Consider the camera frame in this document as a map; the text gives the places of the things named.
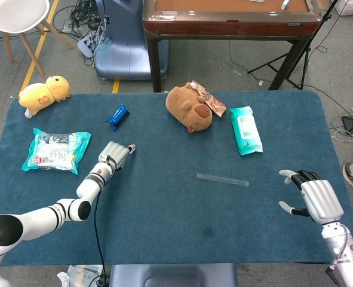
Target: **blue candy wrapper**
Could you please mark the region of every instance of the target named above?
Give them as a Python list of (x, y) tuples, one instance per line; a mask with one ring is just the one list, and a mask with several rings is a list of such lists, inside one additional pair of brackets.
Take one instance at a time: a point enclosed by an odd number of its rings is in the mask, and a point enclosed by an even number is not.
[(111, 116), (106, 123), (111, 123), (111, 128), (113, 131), (116, 130), (116, 128), (122, 123), (122, 120), (128, 116), (130, 113), (126, 109), (126, 107), (121, 104), (119, 108), (116, 110), (116, 112)]
[(22, 165), (22, 170), (69, 170), (78, 175), (78, 163), (86, 151), (90, 133), (45, 133), (36, 128), (33, 132), (35, 137), (30, 144), (29, 155)]
[(250, 106), (229, 109), (238, 152), (241, 155), (262, 152), (262, 143)]

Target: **brown plush toy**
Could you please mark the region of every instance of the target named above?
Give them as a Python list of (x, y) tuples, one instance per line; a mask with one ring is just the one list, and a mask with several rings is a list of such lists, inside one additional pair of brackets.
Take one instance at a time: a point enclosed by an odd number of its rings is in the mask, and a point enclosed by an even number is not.
[(165, 100), (165, 107), (190, 133), (205, 130), (212, 123), (210, 108), (190, 83), (173, 88)]

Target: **tripod stand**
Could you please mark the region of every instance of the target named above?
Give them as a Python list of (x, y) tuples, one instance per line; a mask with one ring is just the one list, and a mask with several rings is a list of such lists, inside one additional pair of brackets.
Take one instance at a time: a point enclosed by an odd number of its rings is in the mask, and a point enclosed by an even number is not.
[[(293, 86), (295, 86), (296, 88), (298, 88), (299, 90), (303, 89), (303, 82), (305, 81), (305, 75), (306, 75), (306, 70), (308, 69), (308, 63), (309, 63), (309, 52), (311, 50), (311, 43), (314, 39), (314, 37), (316, 36), (316, 34), (318, 33), (318, 31), (321, 29), (322, 25), (331, 18), (331, 11), (334, 8), (334, 6), (337, 4), (338, 0), (333, 0), (333, 2), (331, 3), (329, 9), (326, 11), (326, 13), (323, 15), (322, 17), (322, 21), (321, 24), (319, 25), (318, 29), (315, 31), (315, 33), (313, 34), (312, 38), (308, 41), (308, 43), (305, 45), (305, 48), (302, 50), (301, 55), (297, 58), (296, 62), (294, 63), (293, 67), (291, 68), (290, 72), (288, 73), (288, 75), (286, 76), (285, 80), (287, 80), (290, 84), (292, 84)], [(290, 75), (291, 73), (293, 73), (294, 69), (296, 68), (296, 66), (298, 65), (300, 59), (302, 58), (302, 56), (305, 54), (305, 59), (303, 61), (303, 70), (302, 70), (302, 77), (301, 77), (301, 82), (299, 84), (294, 83), (291, 79), (290, 79)], [(283, 57), (286, 57), (288, 55), (288, 53), (285, 53), (283, 55), (281, 55), (280, 57), (277, 57), (274, 60), (271, 60), (261, 66), (258, 66), (250, 71), (247, 72), (247, 74), (250, 74), (258, 69), (261, 69), (265, 66), (270, 67), (273, 71), (278, 72), (278, 69), (276, 69), (275, 67), (273, 67), (271, 64), (276, 62), (277, 60), (280, 60)]]

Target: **stuffed animal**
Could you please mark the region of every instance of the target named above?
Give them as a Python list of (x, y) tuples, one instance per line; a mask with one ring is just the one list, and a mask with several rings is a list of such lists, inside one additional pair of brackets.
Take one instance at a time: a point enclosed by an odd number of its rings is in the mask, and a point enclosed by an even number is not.
[(66, 100), (70, 96), (70, 86), (65, 78), (52, 76), (45, 84), (31, 84), (19, 94), (19, 103), (26, 108), (25, 116), (31, 118), (37, 112), (55, 101)]
[(165, 100), (165, 107), (190, 133), (204, 130), (212, 123), (212, 112), (204, 104), (204, 97), (199, 96), (190, 83), (173, 88)]

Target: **white robotic arm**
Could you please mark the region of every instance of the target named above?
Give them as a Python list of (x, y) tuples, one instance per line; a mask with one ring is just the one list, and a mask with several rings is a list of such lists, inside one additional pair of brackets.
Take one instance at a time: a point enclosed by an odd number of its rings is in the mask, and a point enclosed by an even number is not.
[[(76, 190), (78, 199), (61, 199), (51, 206), (21, 215), (0, 214), (0, 263), (7, 252), (22, 240), (32, 240), (60, 228), (65, 221), (83, 221), (91, 212), (91, 205), (98, 193), (123, 167), (135, 145), (124, 147), (109, 142), (99, 155), (99, 162)], [(0, 287), (10, 287), (0, 276)]]
[(286, 184), (294, 182), (297, 185), (306, 209), (290, 207), (284, 201), (279, 202), (280, 206), (290, 214), (310, 216), (323, 226), (322, 237), (334, 256), (326, 273), (340, 286), (332, 274), (337, 267), (346, 286), (353, 287), (353, 237), (348, 228), (339, 222), (343, 209), (330, 183), (316, 173), (304, 170), (281, 170), (280, 175), (286, 176)]

